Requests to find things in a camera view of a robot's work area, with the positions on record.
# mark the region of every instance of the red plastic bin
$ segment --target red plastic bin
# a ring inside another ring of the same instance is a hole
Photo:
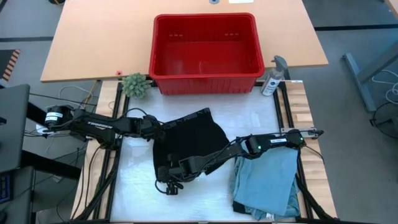
[[[252,14],[155,18],[149,75],[162,94],[248,93],[264,72]]]

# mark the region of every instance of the green plant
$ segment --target green plant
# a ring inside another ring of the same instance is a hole
[[[146,80],[145,75],[134,73],[126,78],[123,78],[123,93],[128,97],[135,99],[144,98],[147,93],[146,90],[150,87],[151,80]]]

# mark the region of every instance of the clear plastic bottle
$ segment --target clear plastic bottle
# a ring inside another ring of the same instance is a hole
[[[275,62],[276,68],[271,69],[261,87],[261,93],[264,96],[271,96],[274,93],[279,82],[284,78],[285,71],[287,71],[287,63],[281,56],[276,55],[272,62]]]

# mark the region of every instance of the white plastic sheet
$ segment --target white plastic sheet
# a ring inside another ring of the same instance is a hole
[[[241,95],[161,95],[151,88],[143,100],[130,99],[129,108],[141,108],[159,121],[181,118],[210,108],[213,119],[231,141],[236,136],[278,132],[272,96],[259,87]],[[131,111],[129,117],[142,117]],[[153,141],[124,138],[111,213],[112,221],[251,221],[250,215],[233,212],[230,190],[234,161],[194,181],[184,183],[178,195],[165,195],[155,189],[152,157]],[[165,190],[165,184],[158,184]]]

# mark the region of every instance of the white label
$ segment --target white label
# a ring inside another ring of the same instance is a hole
[[[262,86],[261,93],[265,96],[271,96],[278,87],[279,83],[280,80],[269,78],[268,82],[264,83],[264,85]]]
[[[90,121],[88,122],[88,124],[91,124],[91,125],[94,125],[94,126],[100,127],[100,128],[109,128],[109,129],[112,129],[112,126],[105,125],[105,124],[98,124],[98,123],[90,122]]]
[[[62,118],[62,114],[61,113],[56,113],[56,112],[49,112],[49,113],[47,113],[47,115],[45,115],[45,116],[57,116],[57,117],[59,117],[59,118]]]
[[[254,0],[229,0],[230,4],[253,3]]]
[[[45,121],[57,121],[58,117],[45,117]]]
[[[270,142],[271,143],[287,142],[287,140],[286,139],[271,139]]]

